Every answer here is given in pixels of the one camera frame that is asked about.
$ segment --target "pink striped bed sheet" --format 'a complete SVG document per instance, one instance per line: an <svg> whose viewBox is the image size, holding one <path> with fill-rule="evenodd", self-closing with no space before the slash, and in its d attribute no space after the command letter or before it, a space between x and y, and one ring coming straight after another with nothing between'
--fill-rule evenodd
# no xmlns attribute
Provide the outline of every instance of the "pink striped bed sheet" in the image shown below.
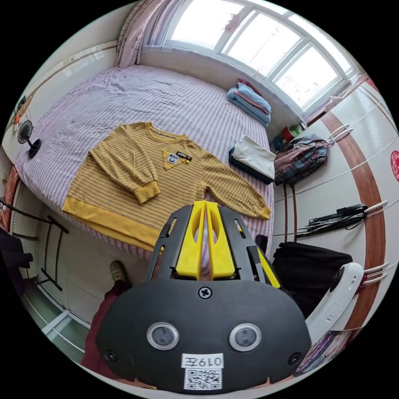
<svg viewBox="0 0 399 399"><path fill-rule="evenodd" d="M228 165L230 148L249 135L269 149L265 128L226 100L226 91L190 76L165 69L135 65L114 67L82 83L54 105L34 127L31 141L42 147L31 160L27 144L21 149L16 169L21 180L58 214L96 238L123 251L149 259L150 253L104 236L62 212L69 186L90 149L118 124L151 121L156 127L187 134ZM233 167L265 198L272 210L268 221L244 217L255 237L264 234L271 247L273 185L265 185ZM203 274L209 269L204 237Z"/></svg>

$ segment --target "desk fan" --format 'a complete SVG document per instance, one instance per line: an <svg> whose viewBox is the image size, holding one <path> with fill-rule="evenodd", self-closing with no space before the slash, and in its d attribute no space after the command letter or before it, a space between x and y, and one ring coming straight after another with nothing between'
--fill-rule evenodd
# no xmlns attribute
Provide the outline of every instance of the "desk fan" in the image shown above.
<svg viewBox="0 0 399 399"><path fill-rule="evenodd" d="M40 139L37 139L33 144L30 142L29 138L32 134L32 130L33 125L29 120L25 121L18 130L18 142L20 144L25 144L27 142L30 146L30 149L28 150L28 157L30 159L37 154L42 145L42 141Z"/></svg>

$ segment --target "sweatshirt sleeve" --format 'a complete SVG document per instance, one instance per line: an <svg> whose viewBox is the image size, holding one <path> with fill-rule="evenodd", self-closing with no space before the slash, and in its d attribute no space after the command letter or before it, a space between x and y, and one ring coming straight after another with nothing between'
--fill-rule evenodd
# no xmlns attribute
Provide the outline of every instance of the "sweatshirt sleeve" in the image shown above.
<svg viewBox="0 0 399 399"><path fill-rule="evenodd" d="M271 211L261 194L210 153L204 158L202 183L219 204L244 216L269 219Z"/></svg>
<svg viewBox="0 0 399 399"><path fill-rule="evenodd" d="M155 167L134 139L130 138L127 145L121 145L120 136L113 132L89 155L110 179L133 193L140 204L160 193Z"/></svg>

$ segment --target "yellow striped sweatshirt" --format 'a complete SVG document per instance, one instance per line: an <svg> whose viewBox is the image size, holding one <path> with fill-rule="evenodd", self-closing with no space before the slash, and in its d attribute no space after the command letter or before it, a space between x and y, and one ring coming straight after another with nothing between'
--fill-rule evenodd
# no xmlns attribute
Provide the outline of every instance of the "yellow striped sweatshirt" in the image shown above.
<svg viewBox="0 0 399 399"><path fill-rule="evenodd" d="M151 122L120 125L92 149L62 210L92 229L152 251L170 214L204 198L269 219L264 198L186 135Z"/></svg>

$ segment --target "triangle patch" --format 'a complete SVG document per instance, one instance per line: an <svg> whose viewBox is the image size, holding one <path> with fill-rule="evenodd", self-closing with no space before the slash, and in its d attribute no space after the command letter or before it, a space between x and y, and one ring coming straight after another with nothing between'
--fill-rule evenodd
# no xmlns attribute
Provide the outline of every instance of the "triangle patch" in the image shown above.
<svg viewBox="0 0 399 399"><path fill-rule="evenodd" d="M178 157L177 155L172 154L166 150L162 150L162 158L163 158L163 167L165 170L168 170L176 165L181 165L182 163L186 162L184 158Z"/></svg>

